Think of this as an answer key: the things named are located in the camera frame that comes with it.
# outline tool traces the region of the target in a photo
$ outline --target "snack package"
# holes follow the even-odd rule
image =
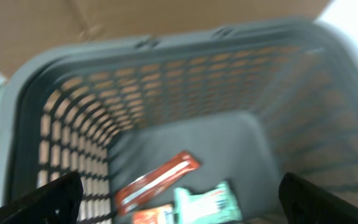
[[[223,181],[212,191],[191,195],[187,189],[176,188],[178,224],[212,224],[242,221],[237,200]]]
[[[172,205],[135,212],[132,220],[133,224],[173,224]]]
[[[182,151],[164,165],[118,191],[115,203],[119,214],[125,215],[138,205],[142,205],[199,166],[200,164],[189,153]]]

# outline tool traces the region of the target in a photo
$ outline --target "gray plastic crate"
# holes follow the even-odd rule
[[[116,191],[184,149],[201,168],[140,208],[227,179],[246,222],[285,223],[286,171],[358,207],[358,69],[293,19],[47,52],[3,99],[0,206],[77,170],[78,222],[125,223]]]

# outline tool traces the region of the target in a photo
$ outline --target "gray basket floor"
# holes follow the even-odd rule
[[[140,209],[173,202],[175,187],[203,193],[222,180],[230,181],[245,219],[267,212],[278,204],[280,171],[257,120],[243,111],[127,134],[111,151],[117,159],[111,164],[110,171],[113,174],[120,170],[112,181],[111,192],[156,169],[184,149],[201,162],[201,167]],[[123,223],[124,220],[128,221],[121,217],[116,222]]]

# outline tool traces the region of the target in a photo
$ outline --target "teal packet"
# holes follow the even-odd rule
[[[201,195],[191,195],[184,188],[174,190],[178,224],[213,224],[242,221],[237,200],[227,181],[214,190]]]

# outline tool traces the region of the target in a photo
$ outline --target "red candy bar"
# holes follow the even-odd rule
[[[124,215],[139,205],[163,192],[180,177],[199,168],[200,164],[186,151],[175,155],[158,169],[139,177],[115,196],[120,215]]]

